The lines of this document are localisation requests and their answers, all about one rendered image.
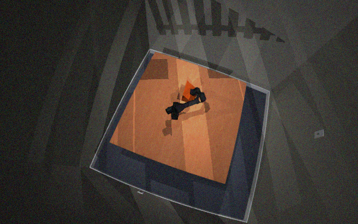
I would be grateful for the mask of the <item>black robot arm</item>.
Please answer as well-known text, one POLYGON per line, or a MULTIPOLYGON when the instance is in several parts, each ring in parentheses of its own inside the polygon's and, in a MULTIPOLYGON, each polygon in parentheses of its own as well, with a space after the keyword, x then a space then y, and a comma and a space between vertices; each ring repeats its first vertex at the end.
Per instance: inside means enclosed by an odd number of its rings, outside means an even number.
POLYGON ((174 105, 172 105, 171 107, 168 107, 166 109, 167 114, 171 114, 173 113, 180 113, 181 111, 184 110, 184 108, 187 108, 189 106, 195 105, 195 104, 199 104, 199 103, 203 103, 207 98, 205 96, 204 92, 201 92, 199 87, 196 87, 194 89, 190 89, 190 94, 193 95, 197 95, 197 97, 194 100, 191 100, 189 102, 186 103, 176 103, 174 105), (199 97, 201 102, 199 101, 199 97))

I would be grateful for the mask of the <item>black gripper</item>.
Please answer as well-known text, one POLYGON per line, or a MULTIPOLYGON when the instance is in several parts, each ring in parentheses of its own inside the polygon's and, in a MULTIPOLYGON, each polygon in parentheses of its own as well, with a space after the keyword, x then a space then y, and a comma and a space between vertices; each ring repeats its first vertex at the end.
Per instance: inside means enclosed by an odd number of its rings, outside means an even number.
MULTIPOLYGON (((178 102, 173 102, 173 105, 176 104, 178 102)), ((178 120, 178 114, 177 113, 173 113, 172 114, 172 120, 178 120)))

